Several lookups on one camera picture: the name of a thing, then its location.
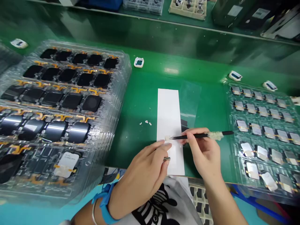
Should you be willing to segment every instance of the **small white piece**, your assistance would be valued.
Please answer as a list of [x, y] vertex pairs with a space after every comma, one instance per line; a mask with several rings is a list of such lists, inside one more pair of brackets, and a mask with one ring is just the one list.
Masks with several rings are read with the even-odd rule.
[[16, 48], [20, 48], [20, 49], [24, 49], [24, 48], [27, 48], [28, 47], [28, 44], [21, 40], [21, 39], [14, 39], [13, 41], [10, 42], [14, 47]]
[[137, 68], [142, 68], [144, 65], [144, 58], [136, 57], [134, 60], [134, 66]]
[[264, 88], [266, 88], [270, 91], [276, 91], [278, 89], [271, 81], [266, 81], [262, 85]]
[[229, 73], [228, 77], [234, 81], [241, 81], [242, 79], [242, 76], [233, 70]]

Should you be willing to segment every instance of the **blue strap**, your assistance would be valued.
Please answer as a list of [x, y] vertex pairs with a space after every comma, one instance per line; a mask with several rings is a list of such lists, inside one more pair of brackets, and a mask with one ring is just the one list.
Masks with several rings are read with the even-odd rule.
[[102, 211], [102, 217], [106, 224], [114, 224], [119, 221], [119, 220], [115, 220], [114, 218], [112, 218], [112, 216], [110, 215], [108, 208], [107, 208], [107, 204], [109, 202], [109, 199], [110, 199], [110, 196], [112, 194], [112, 190], [113, 190], [113, 187], [115, 186], [115, 184], [117, 184], [117, 182], [113, 183], [113, 184], [107, 184], [105, 186], [104, 190], [101, 193], [96, 194], [92, 200], [92, 204], [94, 204], [94, 202], [98, 198], [102, 198], [102, 201], [100, 203], [100, 208]]

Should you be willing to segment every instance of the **white label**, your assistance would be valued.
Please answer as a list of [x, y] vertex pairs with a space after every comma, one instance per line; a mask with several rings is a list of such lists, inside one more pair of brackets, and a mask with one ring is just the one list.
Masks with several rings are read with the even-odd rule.
[[278, 186], [269, 172], [263, 173], [262, 179], [270, 191], [277, 190]]
[[256, 12], [252, 15], [252, 17], [258, 18], [258, 19], [263, 19], [266, 17], [266, 15], [268, 15], [268, 13], [270, 12], [270, 10], [266, 10], [263, 8], [258, 8], [256, 10]]
[[59, 167], [55, 168], [54, 170], [54, 175], [68, 178], [71, 175], [72, 170], [74, 169], [78, 159], [79, 159], [78, 154], [65, 152], [62, 155], [60, 161], [58, 162]]
[[236, 17], [242, 9], [243, 7], [241, 6], [233, 5], [227, 15]]

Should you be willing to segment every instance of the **white paper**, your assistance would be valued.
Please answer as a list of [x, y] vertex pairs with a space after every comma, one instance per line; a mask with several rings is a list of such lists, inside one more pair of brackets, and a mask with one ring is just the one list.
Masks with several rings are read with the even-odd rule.
[[[166, 136], [181, 135], [181, 120], [178, 90], [158, 89], [157, 95], [157, 134], [156, 140], [164, 140]], [[171, 158], [168, 175], [185, 175], [183, 148], [177, 140], [168, 140], [172, 147], [168, 150]]]

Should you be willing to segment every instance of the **green table surface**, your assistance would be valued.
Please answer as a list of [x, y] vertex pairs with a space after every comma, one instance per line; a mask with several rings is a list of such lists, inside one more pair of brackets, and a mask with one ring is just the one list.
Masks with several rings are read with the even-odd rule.
[[[0, 19], [0, 39], [21, 55], [32, 52], [43, 40], [55, 39], [123, 50], [132, 65], [136, 57], [144, 58], [142, 69], [132, 69], [107, 166], [127, 168], [142, 148], [156, 141], [158, 88], [181, 90], [188, 83], [199, 87], [201, 92], [189, 98], [198, 100], [198, 108], [188, 126], [212, 131], [228, 129], [221, 80], [231, 70], [253, 86], [271, 80], [282, 92], [298, 94], [300, 90], [296, 46], [26, 1], [1, 1]], [[29, 47], [12, 47], [9, 41], [15, 38], [25, 40]], [[224, 180], [236, 183], [227, 138], [219, 144]], [[184, 160], [185, 175], [199, 177], [189, 148], [184, 149]]]

